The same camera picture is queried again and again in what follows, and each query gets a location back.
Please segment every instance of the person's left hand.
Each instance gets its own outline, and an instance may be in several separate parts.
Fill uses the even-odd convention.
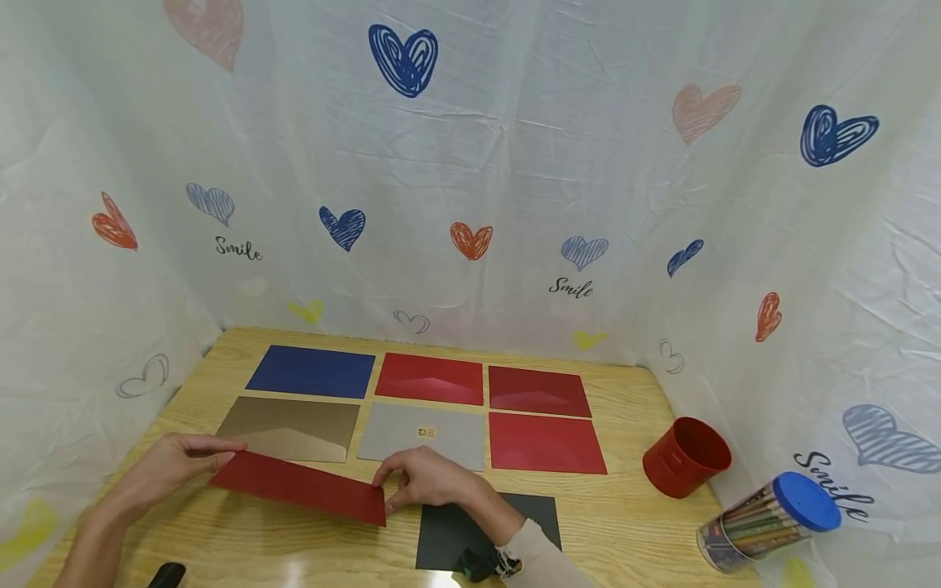
[[[244,441],[211,435],[168,433],[121,476],[102,505],[133,522],[193,478],[219,471],[246,446]]]

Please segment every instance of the blue lid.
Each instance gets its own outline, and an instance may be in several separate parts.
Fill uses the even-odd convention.
[[[837,504],[826,490],[796,471],[786,471],[772,482],[778,503],[795,521],[811,531],[827,532],[839,527]]]

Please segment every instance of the hand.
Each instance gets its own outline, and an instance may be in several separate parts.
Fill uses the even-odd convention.
[[[373,486],[383,485],[396,470],[402,471],[399,491],[386,501],[387,514],[409,504],[463,504],[475,493],[489,487],[486,480],[477,474],[426,446],[387,457],[373,477]]]
[[[121,476],[101,506],[134,522],[193,478],[219,471],[246,446],[244,441],[210,435],[164,435]]]

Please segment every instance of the pink heart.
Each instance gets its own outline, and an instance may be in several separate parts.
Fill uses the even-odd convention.
[[[741,86],[725,86],[703,100],[696,84],[687,84],[673,101],[673,124],[687,145],[724,119],[742,95]]]
[[[164,12],[186,42],[235,72],[235,54],[245,29],[240,0],[206,0],[205,10],[193,0],[164,0]]]

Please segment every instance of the black object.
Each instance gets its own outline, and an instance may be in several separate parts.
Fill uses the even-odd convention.
[[[559,519],[555,513],[555,498],[503,493],[501,496],[521,515],[538,523],[549,540],[557,548],[562,548]],[[491,554],[494,558],[496,557],[493,544],[461,507],[456,504],[422,507],[422,525],[418,536],[415,569],[451,571],[461,574],[465,573],[465,569],[470,569],[471,571],[481,570],[478,573],[483,573],[482,570],[486,569]],[[493,567],[490,568],[490,573],[493,573]]]
[[[160,566],[147,588],[177,588],[186,575],[186,566],[176,562],[167,562]]]
[[[457,565],[472,582],[484,581],[497,573],[497,549],[491,547],[488,553],[478,555],[470,549],[464,549]]]

